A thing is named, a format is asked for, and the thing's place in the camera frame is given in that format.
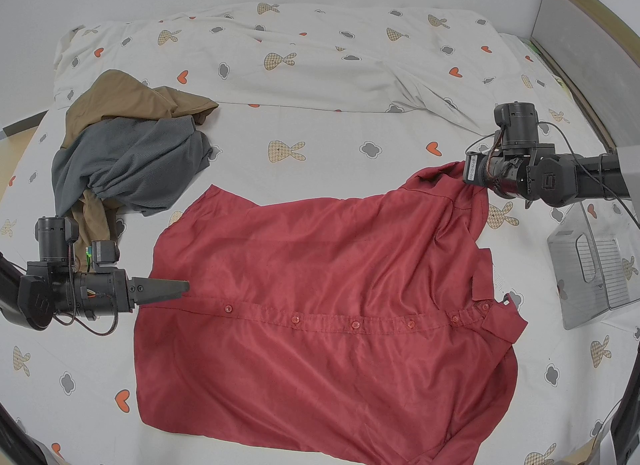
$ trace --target bed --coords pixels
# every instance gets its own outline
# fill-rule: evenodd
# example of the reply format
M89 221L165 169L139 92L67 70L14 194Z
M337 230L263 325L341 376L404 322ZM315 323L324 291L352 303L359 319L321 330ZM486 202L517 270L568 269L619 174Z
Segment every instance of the bed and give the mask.
M596 118L601 106L595 95L593 106L587 102L580 90L585 79L556 75L567 74L562 65L571 66L561 51L564 35L550 15L559 5L549 4L545 13L545 4L534 45L499 34L474 12L435 8L261 1L158 21L87 23L58 46L54 103L0 204L0 249L20 265L37 257L33 226L54 207L51 161L64 137L65 112L107 69L220 103L202 127L214 148L211 164L172 209L147 218L118 215L119 265L129 276L148 275L158 235L210 184L260 205L384 193L425 166L463 160L470 143L495 131L499 103L533 102L540 119L561 126L584 156L632 139L602 123L611 120L606 111ZM556 71L548 65L554 62ZM567 88L571 79L575 99ZM637 102L628 98L625 104ZM568 151L555 129L543 126L540 137ZM269 159L274 140L287 146L284 159ZM485 150L489 142L474 148ZM532 453L558 461L596 435L622 396L640 339L640 307L565 331L547 237L568 208L537 202L525 210L522 200L489 196L500 217L484 228L478 245L492 250L497 299L511 293L529 326L514 346L515 396L476 463L523 463ZM606 204L598 210L611 210ZM337 462L142 424L135 403L134 322L134 315L124 315L107 338L78 325L52 324L43 333L0 325L2 404L29 435L70 463ZM105 331L110 325L111 318L103 317L93 327ZM595 341L608 351L597 365ZM15 350L19 368L10 360Z

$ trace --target brown garment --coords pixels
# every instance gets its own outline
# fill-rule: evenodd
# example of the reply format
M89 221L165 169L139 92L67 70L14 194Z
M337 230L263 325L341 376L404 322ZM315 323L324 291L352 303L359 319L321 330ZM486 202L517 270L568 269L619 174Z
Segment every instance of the brown garment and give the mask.
M158 120L192 115L202 125L218 104L207 97L180 92L168 86L148 88L120 70L103 72L85 93L71 104L66 117L66 134L62 149L67 149L89 126L107 118L126 117ZM85 250L91 241L115 240L117 200L100 200L90 189L71 208L80 238L76 241L76 261L86 269Z

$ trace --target white label sticker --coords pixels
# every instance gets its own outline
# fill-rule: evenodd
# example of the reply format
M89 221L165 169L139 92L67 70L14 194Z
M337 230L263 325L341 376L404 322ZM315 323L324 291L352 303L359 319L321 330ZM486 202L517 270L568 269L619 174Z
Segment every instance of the white label sticker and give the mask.
M469 170L467 173L467 180L472 181L476 177L476 163L478 162L478 156L471 156L469 158Z

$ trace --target bunny ear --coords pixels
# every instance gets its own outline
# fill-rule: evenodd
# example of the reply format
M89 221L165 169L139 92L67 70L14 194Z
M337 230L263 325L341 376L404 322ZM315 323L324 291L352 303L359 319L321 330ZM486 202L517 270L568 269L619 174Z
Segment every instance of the bunny ear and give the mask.
M554 442L553 444L551 444L549 449L547 449L547 452L545 453L545 458L549 456L549 454L553 453L553 451L555 450L556 450L556 443Z

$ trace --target orange heart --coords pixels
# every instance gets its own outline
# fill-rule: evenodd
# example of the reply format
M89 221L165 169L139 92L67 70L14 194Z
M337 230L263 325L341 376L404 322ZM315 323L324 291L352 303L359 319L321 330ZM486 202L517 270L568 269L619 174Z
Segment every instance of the orange heart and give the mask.
M131 410L127 404L127 399L129 399L130 395L131 394L127 389L123 389L116 394L116 405L118 405L118 408L120 408L124 413L129 413L129 410Z
M188 70L185 70L183 73L181 73L177 78L178 78L178 82L181 85L186 85L187 84L187 75L189 74Z
M427 145L427 151L431 152L434 156L442 156L442 152L440 152L438 150L438 142L437 141L432 141L431 143L429 143Z
M62 458L62 454L60 454L60 444L58 442L53 442L53 444L51 444L51 449L55 454L57 454L58 456L60 456L60 458Z

